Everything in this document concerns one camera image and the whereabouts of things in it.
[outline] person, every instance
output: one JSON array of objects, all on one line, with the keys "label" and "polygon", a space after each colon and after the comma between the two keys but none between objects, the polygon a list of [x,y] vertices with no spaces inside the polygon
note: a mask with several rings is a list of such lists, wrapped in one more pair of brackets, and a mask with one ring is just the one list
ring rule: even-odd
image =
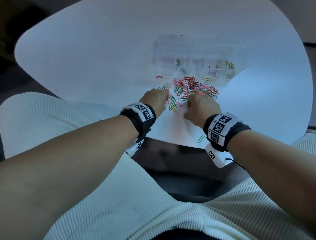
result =
[{"label": "person", "polygon": [[[167,95],[168,90],[152,89],[139,102],[159,121]],[[184,118],[201,128],[221,113],[218,103],[201,95],[189,96],[188,109]],[[197,204],[172,198],[124,153],[140,134],[127,116],[100,121],[34,92],[10,97],[0,113],[6,157],[0,163],[3,240],[313,239],[311,134],[292,147],[240,131],[227,151],[251,178]]]}]

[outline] hand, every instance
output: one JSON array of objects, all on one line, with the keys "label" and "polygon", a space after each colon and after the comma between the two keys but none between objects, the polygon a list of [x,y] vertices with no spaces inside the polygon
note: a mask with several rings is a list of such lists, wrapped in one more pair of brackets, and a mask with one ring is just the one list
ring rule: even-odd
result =
[{"label": "hand", "polygon": [[207,95],[190,95],[187,103],[189,111],[184,118],[203,129],[206,119],[217,113],[221,113],[221,107]]},{"label": "hand", "polygon": [[152,89],[144,94],[144,96],[139,100],[141,103],[146,103],[153,108],[158,118],[162,112],[166,109],[166,98],[169,94],[168,89],[158,90]]}]

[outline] black wrist strap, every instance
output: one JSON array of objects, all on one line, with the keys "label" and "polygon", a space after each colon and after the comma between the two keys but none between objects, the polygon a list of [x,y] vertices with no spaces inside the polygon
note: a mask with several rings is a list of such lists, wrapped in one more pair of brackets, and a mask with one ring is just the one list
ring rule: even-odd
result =
[{"label": "black wrist strap", "polygon": [[[208,133],[208,128],[210,126],[210,124],[212,123],[213,119],[217,116],[218,114],[213,114],[210,117],[207,118],[204,127],[203,127],[203,131],[205,132],[205,134],[207,135]],[[230,128],[230,130],[228,131],[228,133],[225,136],[225,143],[224,146],[219,145],[218,143],[210,140],[207,137],[207,140],[209,140],[209,142],[212,144],[212,147],[220,152],[228,152],[227,151],[227,144],[229,143],[229,141],[239,132],[244,131],[244,130],[248,130],[251,129],[249,126],[243,124],[243,123],[236,123],[234,126],[232,126]]]},{"label": "black wrist strap", "polygon": [[150,131],[151,126],[155,123],[156,121],[156,114],[155,111],[153,110],[153,108],[151,106],[149,106],[148,104],[145,104],[147,107],[149,107],[149,109],[151,110],[151,113],[153,114],[153,118],[148,119],[144,122],[141,121],[138,113],[134,112],[133,110],[124,110],[120,113],[120,115],[126,116],[128,117],[131,122],[133,123],[133,125],[135,126],[137,132],[139,133],[138,135],[138,139],[136,141],[136,143],[139,143],[140,141],[142,141],[145,137],[146,134]]}]

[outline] white tabletop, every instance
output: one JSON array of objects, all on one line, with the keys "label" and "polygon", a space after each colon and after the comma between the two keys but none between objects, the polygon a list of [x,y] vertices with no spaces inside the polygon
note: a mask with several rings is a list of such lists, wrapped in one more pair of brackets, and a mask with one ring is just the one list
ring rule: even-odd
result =
[{"label": "white tabletop", "polygon": [[[48,90],[105,119],[172,83],[155,78],[153,42],[161,34],[242,42],[249,67],[211,84],[222,111],[288,144],[304,135],[313,99],[308,58],[290,22],[268,0],[84,0],[28,30],[15,56]],[[198,143],[203,131],[183,119],[185,111],[167,109],[147,136],[204,148],[206,138]]]}]

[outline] white ribbed pants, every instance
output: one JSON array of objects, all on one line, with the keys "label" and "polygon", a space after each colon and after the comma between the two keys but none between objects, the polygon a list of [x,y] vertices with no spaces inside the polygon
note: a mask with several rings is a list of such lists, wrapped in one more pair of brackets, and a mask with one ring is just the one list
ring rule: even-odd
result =
[{"label": "white ribbed pants", "polygon": [[[97,121],[78,107],[45,94],[12,96],[0,106],[5,157]],[[316,138],[306,134],[294,146],[315,154]],[[198,230],[225,240],[312,239],[251,178],[212,201],[183,203],[123,154],[104,182],[54,223],[45,240],[149,240],[173,228]]]}]

